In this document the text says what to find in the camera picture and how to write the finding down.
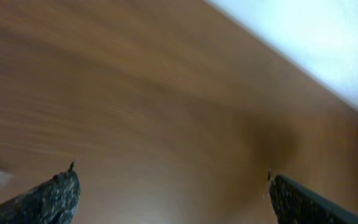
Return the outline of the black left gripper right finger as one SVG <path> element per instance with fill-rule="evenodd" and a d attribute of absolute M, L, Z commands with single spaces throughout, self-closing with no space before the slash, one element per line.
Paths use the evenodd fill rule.
<path fill-rule="evenodd" d="M 358 216 L 284 175 L 268 171 L 268 194 L 278 224 L 358 224 Z"/>

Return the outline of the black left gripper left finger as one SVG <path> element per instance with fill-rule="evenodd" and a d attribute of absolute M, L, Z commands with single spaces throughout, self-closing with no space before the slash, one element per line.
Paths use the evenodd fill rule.
<path fill-rule="evenodd" d="M 75 162 L 65 172 L 0 204 L 0 224 L 70 224 L 80 196 Z"/>

